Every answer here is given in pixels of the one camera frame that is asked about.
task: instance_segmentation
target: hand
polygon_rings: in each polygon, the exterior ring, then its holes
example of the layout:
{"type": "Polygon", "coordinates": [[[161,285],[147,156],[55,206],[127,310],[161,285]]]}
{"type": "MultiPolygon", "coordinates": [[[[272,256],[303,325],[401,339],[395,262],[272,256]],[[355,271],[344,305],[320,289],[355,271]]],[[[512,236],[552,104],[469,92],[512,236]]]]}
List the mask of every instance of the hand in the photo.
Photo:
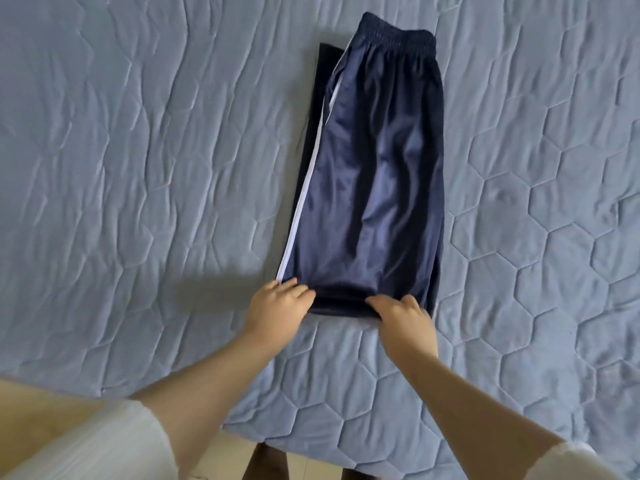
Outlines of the hand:
{"type": "Polygon", "coordinates": [[[297,278],[282,284],[268,282],[249,304],[243,334],[274,355],[291,341],[316,298],[315,291],[297,284],[297,278]]]}
{"type": "Polygon", "coordinates": [[[411,295],[402,301],[386,295],[370,296],[366,302],[380,315],[380,341],[393,363],[416,351],[438,358],[436,329],[431,317],[411,295]]]}

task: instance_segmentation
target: person's left arm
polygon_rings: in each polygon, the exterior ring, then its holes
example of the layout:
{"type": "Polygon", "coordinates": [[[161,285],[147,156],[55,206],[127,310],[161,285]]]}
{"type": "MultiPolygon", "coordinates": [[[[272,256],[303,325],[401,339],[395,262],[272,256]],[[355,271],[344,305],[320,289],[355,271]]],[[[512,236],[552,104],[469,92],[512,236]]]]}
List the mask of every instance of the person's left arm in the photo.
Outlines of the person's left arm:
{"type": "Polygon", "coordinates": [[[295,278],[267,283],[252,298],[237,338],[132,396],[164,428],[180,478],[194,468],[249,384],[296,334],[315,297],[295,278]]]}

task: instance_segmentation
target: navy blue pants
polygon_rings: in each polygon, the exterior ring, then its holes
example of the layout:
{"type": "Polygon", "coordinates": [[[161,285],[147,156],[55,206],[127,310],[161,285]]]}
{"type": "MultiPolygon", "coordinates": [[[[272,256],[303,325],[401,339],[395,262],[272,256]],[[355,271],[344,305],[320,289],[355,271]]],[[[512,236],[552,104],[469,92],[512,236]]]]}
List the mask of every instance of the navy blue pants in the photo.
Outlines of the navy blue pants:
{"type": "Polygon", "coordinates": [[[412,294],[433,313],[444,225],[443,90],[428,31],[363,15],[322,45],[277,279],[316,290],[311,311],[376,316],[364,298],[412,294]]]}

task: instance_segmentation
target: person's right arm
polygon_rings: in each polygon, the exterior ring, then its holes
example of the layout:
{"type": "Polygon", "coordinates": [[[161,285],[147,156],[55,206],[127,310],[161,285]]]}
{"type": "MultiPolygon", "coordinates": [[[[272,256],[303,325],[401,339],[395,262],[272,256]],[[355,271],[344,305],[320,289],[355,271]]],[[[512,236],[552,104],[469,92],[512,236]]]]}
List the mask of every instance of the person's right arm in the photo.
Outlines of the person's right arm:
{"type": "Polygon", "coordinates": [[[436,332],[412,296],[374,296],[380,341],[423,400],[470,480],[522,480],[563,440],[453,373],[438,359],[436,332]]]}

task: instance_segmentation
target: hexagon pattern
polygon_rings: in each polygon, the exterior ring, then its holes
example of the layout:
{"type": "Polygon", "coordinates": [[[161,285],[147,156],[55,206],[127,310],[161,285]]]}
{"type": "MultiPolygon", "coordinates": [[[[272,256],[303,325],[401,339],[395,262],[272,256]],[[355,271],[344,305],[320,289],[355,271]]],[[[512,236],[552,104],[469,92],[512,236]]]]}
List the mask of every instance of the hexagon pattern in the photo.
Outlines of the hexagon pattern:
{"type": "MultiPolygon", "coordinates": [[[[121,397],[231,339],[284,247],[317,45],[370,10],[437,38],[443,361],[640,471],[640,0],[0,6],[3,374],[121,397]]],[[[306,318],[226,428],[464,478],[374,321],[306,318]]]]}

